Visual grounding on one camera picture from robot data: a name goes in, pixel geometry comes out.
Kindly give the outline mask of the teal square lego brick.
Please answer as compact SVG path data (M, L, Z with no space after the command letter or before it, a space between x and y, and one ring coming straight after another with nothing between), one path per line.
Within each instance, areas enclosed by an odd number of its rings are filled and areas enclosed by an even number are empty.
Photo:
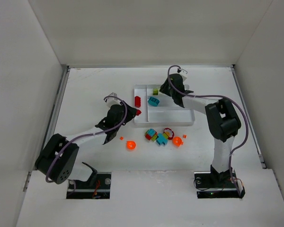
M145 133L145 138L150 140L152 137L154 137L157 134L157 132L154 129L148 129Z

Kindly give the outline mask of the green square lego brick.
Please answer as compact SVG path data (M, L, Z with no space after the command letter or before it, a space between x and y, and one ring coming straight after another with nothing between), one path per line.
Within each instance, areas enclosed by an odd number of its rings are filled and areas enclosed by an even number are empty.
M153 96L158 96L158 95L159 95L159 89L158 89L158 88L154 88L154 89L152 90L152 95L153 95Z

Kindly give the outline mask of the red slope lego brick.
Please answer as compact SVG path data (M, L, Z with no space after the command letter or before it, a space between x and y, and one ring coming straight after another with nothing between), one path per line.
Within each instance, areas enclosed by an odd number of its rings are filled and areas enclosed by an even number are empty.
M134 97L134 106L137 108L141 107L141 98L139 96Z

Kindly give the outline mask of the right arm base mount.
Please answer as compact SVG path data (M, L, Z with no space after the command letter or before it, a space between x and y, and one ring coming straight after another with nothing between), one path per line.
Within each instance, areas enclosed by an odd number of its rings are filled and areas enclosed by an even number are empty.
M199 199L242 199L246 194L235 170L218 173L211 167L210 171L194 172L193 184Z

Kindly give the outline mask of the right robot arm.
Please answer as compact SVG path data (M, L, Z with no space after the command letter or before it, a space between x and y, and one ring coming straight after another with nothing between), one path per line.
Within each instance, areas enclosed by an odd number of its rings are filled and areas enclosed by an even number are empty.
M241 121L230 99L224 96L193 95L183 84L184 77L178 73L168 75L160 86L160 92L171 97L175 104L206 115L208 128L214 138L214 157L211 175L216 181L231 176L232 145Z

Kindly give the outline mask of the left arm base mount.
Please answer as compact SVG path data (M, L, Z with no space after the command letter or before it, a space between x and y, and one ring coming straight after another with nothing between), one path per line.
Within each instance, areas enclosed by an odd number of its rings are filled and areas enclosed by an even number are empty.
M66 192L67 199L106 200L110 198L112 174L98 172L89 164L75 165Z

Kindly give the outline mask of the teal rounded lego brick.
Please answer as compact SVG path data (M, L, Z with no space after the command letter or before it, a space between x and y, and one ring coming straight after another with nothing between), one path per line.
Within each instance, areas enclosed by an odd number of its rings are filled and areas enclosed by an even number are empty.
M148 99L148 104L151 106L158 106L159 103L160 101L157 98L154 98L152 96Z

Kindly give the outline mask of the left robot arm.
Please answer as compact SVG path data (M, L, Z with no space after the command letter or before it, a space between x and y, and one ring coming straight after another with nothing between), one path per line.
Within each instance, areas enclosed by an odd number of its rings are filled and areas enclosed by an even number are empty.
M115 104L107 116L81 135L62 136L54 134L40 152L35 168L45 175L47 183L62 184L69 180L92 186L97 170L77 160L78 154L87 148L97 148L113 140L121 126L140 115L139 109L129 105Z

